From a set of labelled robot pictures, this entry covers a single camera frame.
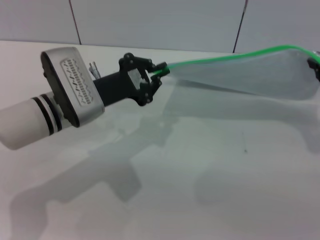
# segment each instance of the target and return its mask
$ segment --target black mount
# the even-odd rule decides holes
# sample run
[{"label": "black mount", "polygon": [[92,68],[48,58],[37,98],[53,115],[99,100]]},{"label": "black mount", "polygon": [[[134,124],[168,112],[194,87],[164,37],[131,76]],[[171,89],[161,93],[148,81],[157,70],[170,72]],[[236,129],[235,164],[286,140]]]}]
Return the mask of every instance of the black mount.
[{"label": "black mount", "polygon": [[[105,107],[127,98],[140,106],[151,103],[162,85],[161,77],[170,73],[165,62],[154,65],[151,59],[136,57],[132,53],[126,53],[119,65],[119,72],[93,81]],[[155,73],[151,81],[146,71]]]},{"label": "black mount", "polygon": [[308,58],[307,62],[309,67],[314,70],[316,79],[320,81],[320,64],[312,57]]}]

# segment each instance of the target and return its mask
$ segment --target white flexible sheet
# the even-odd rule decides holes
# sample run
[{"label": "white flexible sheet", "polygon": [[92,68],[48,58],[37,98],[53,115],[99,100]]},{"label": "white flexible sheet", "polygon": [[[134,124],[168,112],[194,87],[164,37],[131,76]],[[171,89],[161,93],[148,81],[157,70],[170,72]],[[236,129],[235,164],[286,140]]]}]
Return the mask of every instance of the white flexible sheet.
[{"label": "white flexible sheet", "polygon": [[319,80],[307,62],[309,55],[286,49],[264,55],[170,67],[177,79],[245,93],[288,100],[312,98]]}]

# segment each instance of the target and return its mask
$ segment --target tile grout line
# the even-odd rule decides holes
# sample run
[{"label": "tile grout line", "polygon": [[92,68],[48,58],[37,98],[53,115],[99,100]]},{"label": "tile grout line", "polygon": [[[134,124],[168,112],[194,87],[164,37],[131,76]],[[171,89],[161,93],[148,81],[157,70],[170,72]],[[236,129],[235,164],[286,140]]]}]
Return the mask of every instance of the tile grout line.
[{"label": "tile grout line", "polygon": [[70,8],[71,8],[71,13],[72,13],[73,21],[74,21],[74,26],[75,26],[76,34],[78,35],[79,44],[82,45],[81,39],[80,39],[80,35],[79,35],[79,31],[78,31],[78,26],[77,26],[77,23],[76,23],[76,18],[75,18],[75,14],[74,14],[74,9],[73,9],[72,4],[71,4],[71,0],[69,0],[69,5],[70,5]]},{"label": "tile grout line", "polygon": [[233,54],[234,54],[235,51],[236,51],[236,47],[237,47],[237,43],[238,43],[238,38],[239,38],[241,26],[242,26],[242,21],[244,20],[244,16],[245,16],[245,12],[246,12],[246,9],[247,9],[247,5],[248,5],[248,0],[245,0],[243,12],[242,12],[242,17],[241,17],[241,21],[240,21],[240,25],[239,25],[239,29],[238,29],[238,32],[237,32],[237,34],[236,34],[236,39],[235,39],[235,43],[234,43],[234,47],[233,47],[233,51],[232,51]]}]

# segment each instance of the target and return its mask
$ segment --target white cylindrical cap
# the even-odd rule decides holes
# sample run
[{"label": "white cylindrical cap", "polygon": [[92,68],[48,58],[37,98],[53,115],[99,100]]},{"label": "white cylindrical cap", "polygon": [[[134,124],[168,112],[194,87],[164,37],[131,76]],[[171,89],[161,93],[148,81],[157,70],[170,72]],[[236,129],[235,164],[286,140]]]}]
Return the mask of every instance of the white cylindrical cap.
[{"label": "white cylindrical cap", "polygon": [[0,141],[16,150],[49,136],[46,119],[33,100],[0,110]]}]

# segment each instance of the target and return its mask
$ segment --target black clamp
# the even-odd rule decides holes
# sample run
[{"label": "black clamp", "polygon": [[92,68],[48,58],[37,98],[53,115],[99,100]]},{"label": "black clamp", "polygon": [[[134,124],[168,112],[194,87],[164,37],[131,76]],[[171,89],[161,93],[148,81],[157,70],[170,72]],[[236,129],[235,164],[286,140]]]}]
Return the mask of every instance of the black clamp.
[{"label": "black clamp", "polygon": [[312,57],[309,57],[307,62],[309,67],[314,70],[316,79],[320,81],[320,64]]},{"label": "black clamp", "polygon": [[[126,53],[119,60],[120,70],[94,82],[104,106],[130,98],[140,106],[153,101],[153,96],[162,85],[161,78],[170,73],[167,63],[154,65],[151,59]],[[146,73],[155,73],[148,77]]]}]

